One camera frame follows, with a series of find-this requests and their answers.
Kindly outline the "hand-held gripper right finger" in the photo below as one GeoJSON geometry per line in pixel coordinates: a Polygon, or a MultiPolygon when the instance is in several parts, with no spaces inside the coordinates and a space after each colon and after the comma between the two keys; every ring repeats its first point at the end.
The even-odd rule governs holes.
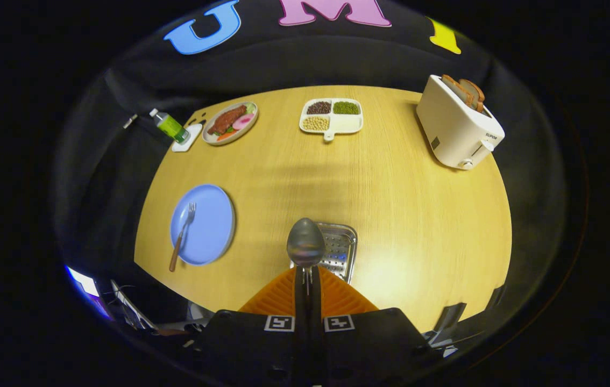
{"type": "Polygon", "coordinates": [[[314,384],[424,385],[440,354],[401,309],[381,309],[330,270],[313,270],[314,384]]]}

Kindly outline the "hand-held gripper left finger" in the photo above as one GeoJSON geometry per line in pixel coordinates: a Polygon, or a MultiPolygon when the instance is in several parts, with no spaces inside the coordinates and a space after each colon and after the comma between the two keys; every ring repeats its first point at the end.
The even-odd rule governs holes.
{"type": "Polygon", "coordinates": [[[239,310],[219,310],[189,347],[190,370],[221,386],[291,386],[307,328],[303,279],[288,269],[239,310]]]}

